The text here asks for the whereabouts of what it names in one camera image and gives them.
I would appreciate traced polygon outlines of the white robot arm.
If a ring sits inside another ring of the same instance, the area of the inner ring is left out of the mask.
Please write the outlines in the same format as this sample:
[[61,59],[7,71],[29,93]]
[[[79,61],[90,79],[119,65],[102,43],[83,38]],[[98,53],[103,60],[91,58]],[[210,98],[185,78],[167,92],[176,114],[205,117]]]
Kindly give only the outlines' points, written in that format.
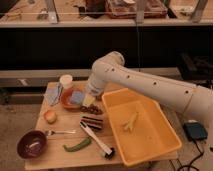
[[117,51],[97,59],[92,65],[86,91],[100,95],[109,82],[142,93],[176,112],[203,123],[208,129],[207,144],[213,147],[213,90],[124,67],[124,57]]

